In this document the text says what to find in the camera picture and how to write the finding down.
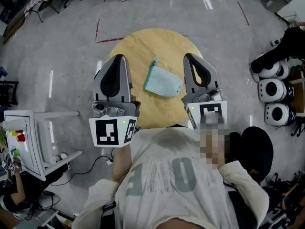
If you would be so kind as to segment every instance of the towel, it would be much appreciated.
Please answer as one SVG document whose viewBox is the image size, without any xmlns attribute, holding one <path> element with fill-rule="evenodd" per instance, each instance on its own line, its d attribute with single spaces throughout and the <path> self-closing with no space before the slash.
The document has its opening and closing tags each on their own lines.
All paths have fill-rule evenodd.
<svg viewBox="0 0 305 229">
<path fill-rule="evenodd" d="M 183 81 L 174 73 L 155 66 L 158 60 L 154 58 L 150 65 L 144 89 L 160 96 L 174 97 L 181 90 Z"/>
</svg>

